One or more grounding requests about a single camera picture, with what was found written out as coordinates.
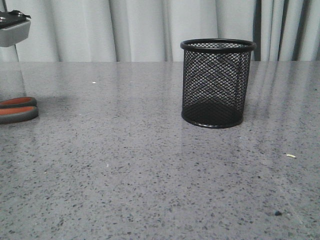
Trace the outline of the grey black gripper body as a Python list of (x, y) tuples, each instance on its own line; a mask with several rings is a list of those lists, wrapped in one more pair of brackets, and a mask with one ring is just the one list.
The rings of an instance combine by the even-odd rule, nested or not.
[(31, 16), (19, 10), (0, 12), (0, 46), (13, 46), (29, 36)]

